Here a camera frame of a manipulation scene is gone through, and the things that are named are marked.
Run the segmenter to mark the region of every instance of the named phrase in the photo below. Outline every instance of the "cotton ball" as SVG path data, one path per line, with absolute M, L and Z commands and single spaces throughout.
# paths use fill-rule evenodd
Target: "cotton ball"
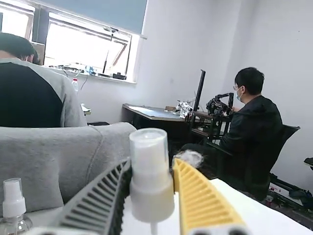
M 194 168 L 199 168 L 203 162 L 203 156 L 200 153 L 191 150 L 180 152 L 176 154 L 174 158 L 182 159 Z

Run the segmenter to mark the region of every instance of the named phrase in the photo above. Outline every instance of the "white spray nozzle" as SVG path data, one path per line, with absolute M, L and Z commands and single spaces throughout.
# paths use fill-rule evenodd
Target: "white spray nozzle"
M 130 195 L 133 216 L 151 224 L 157 234 L 157 223 L 174 210 L 173 179 L 169 173 L 167 133 L 147 128 L 130 134 L 132 180 Z
M 26 212 L 25 198 L 22 194 L 20 178 L 8 179 L 3 182 L 4 202 L 2 204 L 3 217 L 21 216 Z

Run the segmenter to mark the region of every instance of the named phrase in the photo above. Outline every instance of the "gray sofa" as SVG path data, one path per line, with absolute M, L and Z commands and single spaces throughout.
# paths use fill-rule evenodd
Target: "gray sofa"
M 102 171 L 129 156 L 133 131 L 128 123 L 51 129 L 0 127 L 0 202 L 3 181 L 19 177 L 27 212 L 62 207 Z

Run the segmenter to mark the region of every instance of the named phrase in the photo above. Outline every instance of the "face mask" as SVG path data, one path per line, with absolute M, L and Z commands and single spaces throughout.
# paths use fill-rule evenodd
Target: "face mask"
M 236 98 L 237 98 L 237 100 L 239 100 L 240 102 L 241 102 L 241 96 L 243 95 L 243 94 L 241 94 L 240 96 L 238 95 L 238 90 L 239 90 L 239 88 L 236 90 Z

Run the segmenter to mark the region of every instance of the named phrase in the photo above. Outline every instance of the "white table surface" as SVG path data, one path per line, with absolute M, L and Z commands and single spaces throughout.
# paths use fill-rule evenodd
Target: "white table surface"
M 313 232 L 285 215 L 254 201 L 231 188 L 221 180 L 215 179 L 212 184 L 232 204 L 242 217 L 253 235 L 313 235 Z M 175 210 L 170 218 L 158 224 L 158 235 L 179 235 L 179 195 L 174 196 Z M 29 213 L 34 226 L 47 225 L 62 208 Z M 122 235 L 150 235 L 150 225 L 137 221 L 131 211 L 130 198 L 126 198 Z

